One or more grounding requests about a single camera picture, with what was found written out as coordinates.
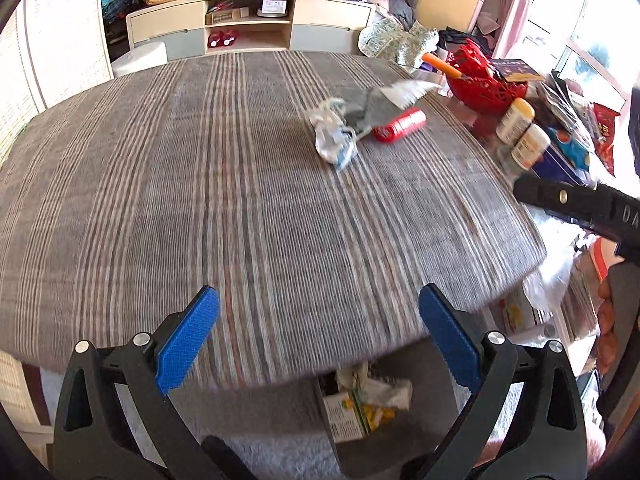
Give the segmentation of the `person's right hand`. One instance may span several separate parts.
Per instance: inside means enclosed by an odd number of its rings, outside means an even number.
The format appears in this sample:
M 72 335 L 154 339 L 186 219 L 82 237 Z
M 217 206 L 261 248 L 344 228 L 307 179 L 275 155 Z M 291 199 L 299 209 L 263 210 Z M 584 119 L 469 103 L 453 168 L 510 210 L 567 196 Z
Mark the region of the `person's right hand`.
M 602 281 L 598 288 L 598 295 L 602 299 L 598 307 L 598 324 L 600 336 L 597 340 L 597 369 L 605 375 L 616 359 L 618 340 L 614 332 L 615 309 L 612 301 L 612 290 L 608 279 Z

